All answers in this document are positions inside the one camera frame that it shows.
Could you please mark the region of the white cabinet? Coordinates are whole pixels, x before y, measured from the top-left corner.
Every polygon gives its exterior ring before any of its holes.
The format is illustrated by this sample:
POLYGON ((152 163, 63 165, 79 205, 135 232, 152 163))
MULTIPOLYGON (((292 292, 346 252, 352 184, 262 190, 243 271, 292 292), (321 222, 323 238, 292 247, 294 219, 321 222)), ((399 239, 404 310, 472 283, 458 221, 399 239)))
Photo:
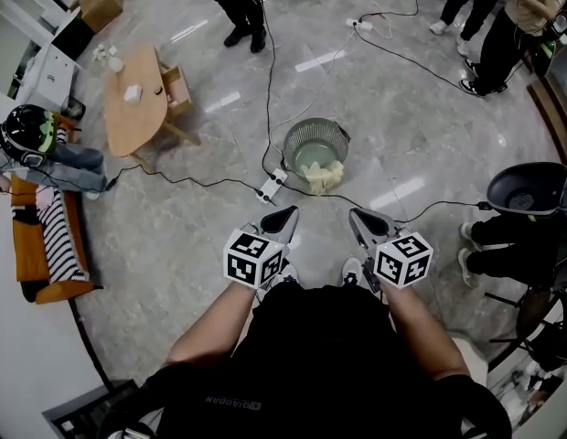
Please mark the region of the white cabinet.
POLYGON ((59 48, 45 45, 28 63, 15 101, 61 112, 68 104, 79 65, 59 48))

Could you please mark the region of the green wire basket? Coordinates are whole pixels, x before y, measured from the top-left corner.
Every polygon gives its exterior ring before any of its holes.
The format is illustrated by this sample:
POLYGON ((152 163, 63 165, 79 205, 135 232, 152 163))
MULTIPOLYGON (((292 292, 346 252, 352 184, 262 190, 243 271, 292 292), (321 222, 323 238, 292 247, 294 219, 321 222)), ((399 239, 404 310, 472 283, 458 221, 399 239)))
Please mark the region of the green wire basket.
POLYGON ((351 137, 336 121, 321 117, 304 119, 294 124, 283 140, 282 165, 305 183, 302 170, 318 163, 321 168, 334 161, 343 164, 348 156, 351 137))

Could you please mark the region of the person's left forearm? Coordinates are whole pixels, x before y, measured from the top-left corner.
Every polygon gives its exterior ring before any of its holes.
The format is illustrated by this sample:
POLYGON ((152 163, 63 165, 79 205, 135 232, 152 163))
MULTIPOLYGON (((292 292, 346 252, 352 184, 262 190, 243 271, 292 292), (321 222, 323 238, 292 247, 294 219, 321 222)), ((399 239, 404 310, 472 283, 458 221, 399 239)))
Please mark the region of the person's left forearm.
POLYGON ((254 289, 231 282, 175 342, 166 364, 210 363, 227 358, 239 342, 255 295, 254 289))

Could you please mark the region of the dark wooden bench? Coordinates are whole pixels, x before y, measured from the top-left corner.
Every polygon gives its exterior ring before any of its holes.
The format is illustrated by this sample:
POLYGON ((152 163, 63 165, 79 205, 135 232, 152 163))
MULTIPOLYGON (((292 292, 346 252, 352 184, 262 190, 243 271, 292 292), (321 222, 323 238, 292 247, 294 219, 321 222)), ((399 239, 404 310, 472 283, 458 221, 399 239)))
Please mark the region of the dark wooden bench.
POLYGON ((567 47, 556 55, 542 79, 527 88, 555 145, 567 165, 567 47))

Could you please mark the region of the black-and-white striped garment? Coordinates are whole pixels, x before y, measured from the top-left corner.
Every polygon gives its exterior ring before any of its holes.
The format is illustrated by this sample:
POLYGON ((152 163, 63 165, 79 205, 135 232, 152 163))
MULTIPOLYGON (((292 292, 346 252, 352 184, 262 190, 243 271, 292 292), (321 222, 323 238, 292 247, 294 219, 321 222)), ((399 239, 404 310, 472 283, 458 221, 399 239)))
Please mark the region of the black-and-white striped garment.
POLYGON ((37 217, 42 226, 51 284, 90 281, 76 205, 72 192, 41 187, 36 194, 37 217))

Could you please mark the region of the black shell chair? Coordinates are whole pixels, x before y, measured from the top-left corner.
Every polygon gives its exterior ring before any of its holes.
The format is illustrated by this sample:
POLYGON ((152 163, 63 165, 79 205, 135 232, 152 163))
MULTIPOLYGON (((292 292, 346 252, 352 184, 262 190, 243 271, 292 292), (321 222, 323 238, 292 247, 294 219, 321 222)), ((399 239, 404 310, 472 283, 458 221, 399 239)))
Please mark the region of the black shell chair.
POLYGON ((567 212, 567 166, 552 162, 511 166, 489 183, 487 203, 501 213, 534 217, 567 212))

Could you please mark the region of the person's right white shoe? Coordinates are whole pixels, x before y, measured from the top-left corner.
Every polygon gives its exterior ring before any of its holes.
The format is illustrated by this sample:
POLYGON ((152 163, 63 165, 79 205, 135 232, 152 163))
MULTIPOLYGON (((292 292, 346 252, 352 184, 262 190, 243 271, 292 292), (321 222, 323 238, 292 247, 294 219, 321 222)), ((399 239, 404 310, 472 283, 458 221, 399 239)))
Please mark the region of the person's right white shoe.
POLYGON ((359 286, 363 278, 363 269, 360 260, 356 257, 348 258, 342 267, 341 279, 344 286, 359 286))

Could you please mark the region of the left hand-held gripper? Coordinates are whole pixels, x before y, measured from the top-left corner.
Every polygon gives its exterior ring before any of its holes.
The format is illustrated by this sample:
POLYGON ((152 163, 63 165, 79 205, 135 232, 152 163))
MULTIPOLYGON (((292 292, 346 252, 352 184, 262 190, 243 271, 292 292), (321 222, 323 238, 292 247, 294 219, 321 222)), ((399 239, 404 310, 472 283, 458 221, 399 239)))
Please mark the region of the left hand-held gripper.
POLYGON ((223 276, 251 289, 266 289, 283 269, 299 220, 290 206, 265 215, 260 228, 247 223, 235 229, 223 248, 223 276))

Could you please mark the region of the orange sofa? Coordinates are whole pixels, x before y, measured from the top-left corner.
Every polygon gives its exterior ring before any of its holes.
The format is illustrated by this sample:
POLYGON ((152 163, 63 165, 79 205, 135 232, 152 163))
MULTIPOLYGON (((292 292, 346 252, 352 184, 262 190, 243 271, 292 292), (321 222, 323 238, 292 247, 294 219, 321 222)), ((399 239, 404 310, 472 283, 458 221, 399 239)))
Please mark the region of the orange sofa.
MULTIPOLYGON (((40 188, 19 177, 12 179, 11 210, 13 216, 16 280, 20 283, 26 300, 37 305, 73 299, 98 288, 98 285, 91 280, 91 275, 88 283, 65 281, 51 284, 49 282, 42 226, 37 217, 36 194, 40 188)), ((74 194, 76 196, 80 234, 85 255, 83 226, 80 217, 80 195, 74 194)))

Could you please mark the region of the oval wooden table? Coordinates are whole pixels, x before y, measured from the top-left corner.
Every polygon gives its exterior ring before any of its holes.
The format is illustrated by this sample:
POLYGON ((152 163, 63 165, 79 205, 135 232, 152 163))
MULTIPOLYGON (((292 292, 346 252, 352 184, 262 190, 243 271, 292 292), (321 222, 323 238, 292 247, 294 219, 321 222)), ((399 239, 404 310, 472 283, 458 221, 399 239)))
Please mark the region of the oval wooden table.
POLYGON ((146 172, 153 167, 139 156, 139 150, 147 145, 161 130, 166 130, 193 145, 200 140, 175 125, 168 112, 168 99, 162 82, 160 63, 163 62, 152 44, 133 48, 122 58, 124 68, 120 73, 109 72, 104 90, 104 120, 107 142, 111 153, 117 157, 131 157, 146 172), (123 100, 126 88, 139 84, 143 87, 141 100, 129 104, 123 100), (155 95, 155 88, 164 90, 155 95))

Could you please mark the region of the cream clothes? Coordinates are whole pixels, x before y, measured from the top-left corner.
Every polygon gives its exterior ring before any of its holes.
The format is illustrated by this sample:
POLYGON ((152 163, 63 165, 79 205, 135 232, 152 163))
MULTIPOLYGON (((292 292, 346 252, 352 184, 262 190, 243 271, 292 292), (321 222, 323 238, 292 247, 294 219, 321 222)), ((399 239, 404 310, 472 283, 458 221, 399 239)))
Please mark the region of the cream clothes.
POLYGON ((309 184, 310 192, 322 196, 341 183, 344 176, 344 165, 337 160, 324 167, 313 162, 311 166, 300 166, 300 171, 309 184))

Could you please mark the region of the black round stand table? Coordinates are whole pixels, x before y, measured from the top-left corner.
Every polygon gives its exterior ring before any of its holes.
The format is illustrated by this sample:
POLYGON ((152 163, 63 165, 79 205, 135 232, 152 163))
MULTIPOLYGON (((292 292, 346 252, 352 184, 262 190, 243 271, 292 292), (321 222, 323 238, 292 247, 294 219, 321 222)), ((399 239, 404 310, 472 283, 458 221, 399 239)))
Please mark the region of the black round stand table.
POLYGON ((492 338, 491 344, 507 347, 488 362, 493 371, 521 349, 545 371, 567 366, 567 292, 561 289, 541 290, 530 288, 518 300, 485 293, 485 297, 518 310, 515 336, 492 338))

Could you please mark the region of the wooden crate stool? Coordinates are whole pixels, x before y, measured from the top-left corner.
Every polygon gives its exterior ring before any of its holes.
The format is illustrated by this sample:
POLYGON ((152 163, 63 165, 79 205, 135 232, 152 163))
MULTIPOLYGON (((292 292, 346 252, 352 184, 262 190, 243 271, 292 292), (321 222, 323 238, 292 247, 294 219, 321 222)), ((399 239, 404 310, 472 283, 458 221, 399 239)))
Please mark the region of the wooden crate stool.
POLYGON ((193 107, 187 80, 179 65, 169 67, 160 63, 162 82, 168 99, 168 112, 171 117, 178 117, 193 107))

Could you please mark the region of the person's black shirt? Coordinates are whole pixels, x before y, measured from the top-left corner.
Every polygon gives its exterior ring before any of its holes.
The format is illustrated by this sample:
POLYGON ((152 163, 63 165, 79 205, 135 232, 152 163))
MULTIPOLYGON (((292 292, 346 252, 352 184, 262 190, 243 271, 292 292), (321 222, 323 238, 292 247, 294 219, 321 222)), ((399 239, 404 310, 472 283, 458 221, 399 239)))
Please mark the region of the person's black shirt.
POLYGON ((435 380, 360 286, 285 282, 236 348, 166 364, 105 416, 98 439, 512 439, 497 398, 469 376, 435 380))

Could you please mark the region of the person's right forearm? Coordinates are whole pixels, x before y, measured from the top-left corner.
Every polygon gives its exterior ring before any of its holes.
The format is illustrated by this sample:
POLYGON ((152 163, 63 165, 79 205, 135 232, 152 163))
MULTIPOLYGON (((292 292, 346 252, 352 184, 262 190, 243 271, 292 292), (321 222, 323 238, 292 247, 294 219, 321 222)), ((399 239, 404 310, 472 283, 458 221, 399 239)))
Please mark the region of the person's right forearm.
POLYGON ((412 287, 380 281, 393 323, 421 369, 435 380, 470 372, 455 342, 412 287))

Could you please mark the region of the cardboard box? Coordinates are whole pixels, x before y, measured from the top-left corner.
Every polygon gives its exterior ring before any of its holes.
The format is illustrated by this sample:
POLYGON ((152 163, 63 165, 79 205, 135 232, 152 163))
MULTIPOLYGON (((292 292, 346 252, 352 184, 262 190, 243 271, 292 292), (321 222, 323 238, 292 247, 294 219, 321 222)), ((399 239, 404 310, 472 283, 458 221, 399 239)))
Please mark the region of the cardboard box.
POLYGON ((82 21, 99 33, 123 11, 123 0, 79 0, 82 21))

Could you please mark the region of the black framed screen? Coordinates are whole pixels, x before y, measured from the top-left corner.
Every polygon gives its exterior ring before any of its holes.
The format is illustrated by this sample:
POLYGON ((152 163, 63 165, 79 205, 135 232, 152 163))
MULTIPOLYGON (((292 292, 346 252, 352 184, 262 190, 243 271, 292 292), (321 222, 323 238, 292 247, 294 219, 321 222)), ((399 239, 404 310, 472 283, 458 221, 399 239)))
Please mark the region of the black framed screen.
POLYGON ((96 439, 111 407, 137 391, 134 380, 113 380, 42 413, 59 439, 96 439))

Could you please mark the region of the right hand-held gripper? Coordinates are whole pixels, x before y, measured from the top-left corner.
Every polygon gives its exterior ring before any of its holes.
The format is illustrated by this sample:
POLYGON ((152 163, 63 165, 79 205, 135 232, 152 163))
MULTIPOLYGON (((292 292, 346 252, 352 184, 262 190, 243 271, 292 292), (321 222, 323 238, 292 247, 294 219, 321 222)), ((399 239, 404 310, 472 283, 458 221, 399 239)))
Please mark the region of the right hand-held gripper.
POLYGON ((401 236, 397 221, 365 208, 351 209, 348 221, 358 244, 373 259, 371 272, 382 282, 403 289, 427 276, 433 248, 419 232, 401 236))

